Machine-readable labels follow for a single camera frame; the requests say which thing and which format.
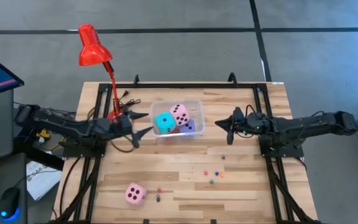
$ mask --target blue light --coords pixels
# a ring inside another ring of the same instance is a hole
[[[2,218],[2,220],[4,222],[12,222],[12,221],[16,220],[17,218],[19,218],[19,213],[20,213],[20,209],[18,207],[15,211],[15,214],[13,214],[13,216],[11,216],[10,218]]]

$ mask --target computer mouse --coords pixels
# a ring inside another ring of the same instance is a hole
[[[11,218],[19,207],[20,190],[17,187],[6,189],[0,199],[0,216],[3,219]]]

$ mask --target pink die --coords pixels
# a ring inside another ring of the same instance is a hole
[[[125,191],[125,200],[131,204],[140,205],[143,203],[146,193],[146,189],[135,183],[131,183]]]
[[[169,109],[169,113],[173,116],[177,126],[181,126],[189,122],[190,115],[184,105],[177,104]]]

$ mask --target white paper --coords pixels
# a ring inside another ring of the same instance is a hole
[[[39,164],[38,162],[31,161],[26,165],[26,174],[41,174],[31,175],[27,177],[27,191],[31,197],[38,201],[40,200],[53,186],[60,181],[62,176],[61,171],[56,171],[53,168]]]

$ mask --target cyan die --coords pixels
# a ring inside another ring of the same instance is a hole
[[[168,111],[157,115],[154,121],[161,134],[168,134],[176,128],[175,120]]]

